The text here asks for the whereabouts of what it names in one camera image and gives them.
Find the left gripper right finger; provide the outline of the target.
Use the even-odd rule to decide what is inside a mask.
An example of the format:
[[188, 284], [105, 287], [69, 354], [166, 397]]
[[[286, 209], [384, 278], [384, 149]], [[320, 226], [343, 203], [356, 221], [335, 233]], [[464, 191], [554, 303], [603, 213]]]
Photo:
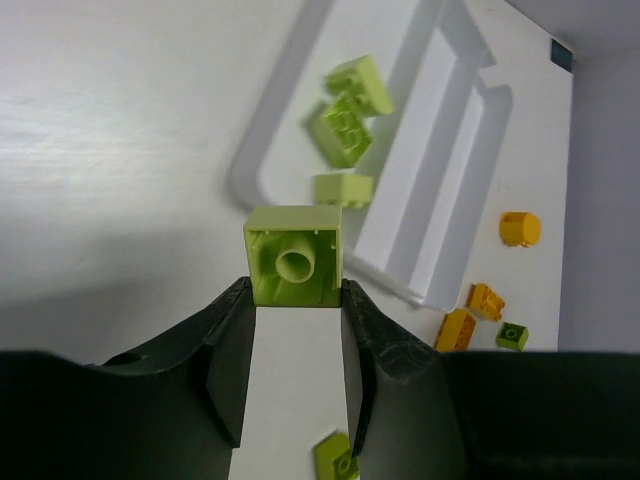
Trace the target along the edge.
[[384, 314], [364, 288], [345, 279], [341, 342], [348, 429], [355, 456], [384, 453], [415, 441], [429, 428], [422, 402], [436, 354]]

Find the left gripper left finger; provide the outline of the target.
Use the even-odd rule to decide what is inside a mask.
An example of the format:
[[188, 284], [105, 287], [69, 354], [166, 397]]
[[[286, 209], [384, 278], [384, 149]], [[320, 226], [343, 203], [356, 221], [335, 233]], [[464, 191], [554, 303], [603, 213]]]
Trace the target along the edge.
[[118, 354], [109, 371], [159, 376], [185, 366], [221, 437], [241, 444], [256, 328], [251, 281], [241, 277], [204, 309]]

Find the orange lego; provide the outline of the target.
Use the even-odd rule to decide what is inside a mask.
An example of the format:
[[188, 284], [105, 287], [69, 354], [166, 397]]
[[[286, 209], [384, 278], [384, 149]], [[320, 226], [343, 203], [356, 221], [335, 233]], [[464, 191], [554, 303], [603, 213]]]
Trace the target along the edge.
[[499, 322], [502, 319], [505, 301], [487, 284], [471, 285], [466, 302], [467, 309], [481, 319]]
[[476, 319], [467, 310], [455, 309], [444, 317], [435, 349], [439, 352], [466, 351], [476, 324]]

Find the pale green lego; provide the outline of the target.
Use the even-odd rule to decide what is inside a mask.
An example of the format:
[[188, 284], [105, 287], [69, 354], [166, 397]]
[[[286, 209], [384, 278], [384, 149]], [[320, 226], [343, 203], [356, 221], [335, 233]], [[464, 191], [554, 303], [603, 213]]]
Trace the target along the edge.
[[313, 187], [319, 204], [359, 209], [372, 201], [375, 179], [354, 173], [322, 174], [314, 177]]

